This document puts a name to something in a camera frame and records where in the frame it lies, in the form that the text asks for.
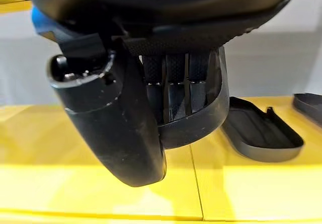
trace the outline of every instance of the black plastic housing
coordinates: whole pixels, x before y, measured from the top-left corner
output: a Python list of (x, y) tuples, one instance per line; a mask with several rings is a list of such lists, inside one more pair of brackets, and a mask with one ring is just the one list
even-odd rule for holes
[(109, 72), (104, 69), (62, 82), (57, 80), (54, 57), (48, 77), (66, 113), (97, 158), (122, 182), (138, 187), (162, 180), (166, 161), (140, 63), (135, 57), (117, 54), (107, 65), (122, 62), (124, 72), (119, 71), (118, 77), (110, 66)]
[(294, 94), (293, 106), (322, 126), (322, 96), (312, 93)]
[(240, 154), (261, 162), (282, 162), (296, 157), (303, 139), (272, 107), (262, 112), (253, 103), (230, 98), (230, 109), (222, 129)]

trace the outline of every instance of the yellow countertop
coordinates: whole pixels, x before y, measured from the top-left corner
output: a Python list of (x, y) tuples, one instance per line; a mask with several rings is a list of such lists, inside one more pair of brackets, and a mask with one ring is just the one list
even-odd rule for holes
[(202, 219), (189, 146), (166, 152), (163, 181), (132, 188), (100, 164), (60, 107), (5, 107), (0, 122), (0, 213)]
[(261, 163), (238, 154), (221, 129), (192, 144), (204, 219), (322, 219), (322, 128), (295, 111), (291, 97), (246, 99), (273, 106), (305, 146), (293, 160)]
[(140, 188), (122, 184), (99, 163), (60, 107), (4, 107), (0, 223), (322, 223), (322, 128), (295, 111), (291, 97), (247, 100), (262, 110), (273, 106), (303, 137), (298, 157), (252, 161), (219, 129), (167, 151), (166, 178)]

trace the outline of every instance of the black device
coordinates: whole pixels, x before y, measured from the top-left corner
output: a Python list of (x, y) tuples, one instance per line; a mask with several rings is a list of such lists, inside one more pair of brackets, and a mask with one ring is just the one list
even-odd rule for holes
[(160, 181), (164, 149), (203, 138), (229, 110), (223, 45), (290, 0), (32, 0), (62, 55), (48, 78), (98, 159), (130, 186)]

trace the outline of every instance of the removable cover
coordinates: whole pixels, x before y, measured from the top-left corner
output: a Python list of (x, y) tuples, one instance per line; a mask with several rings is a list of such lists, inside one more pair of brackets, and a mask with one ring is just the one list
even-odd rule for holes
[(281, 162), (296, 157), (303, 139), (272, 107), (262, 112), (251, 102), (231, 97), (222, 125), (232, 146), (242, 155), (261, 162)]
[(293, 106), (322, 126), (322, 96), (312, 93), (294, 94)]

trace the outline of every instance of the black plastic casing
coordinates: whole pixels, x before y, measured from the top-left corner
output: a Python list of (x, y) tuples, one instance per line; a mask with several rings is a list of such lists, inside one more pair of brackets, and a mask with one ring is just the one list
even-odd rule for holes
[(54, 57), (48, 78), (66, 113), (102, 164), (125, 184), (138, 187), (162, 180), (166, 174), (164, 149), (149, 107), (135, 57), (126, 62), (124, 76), (107, 82), (104, 73), (68, 82), (55, 78)]

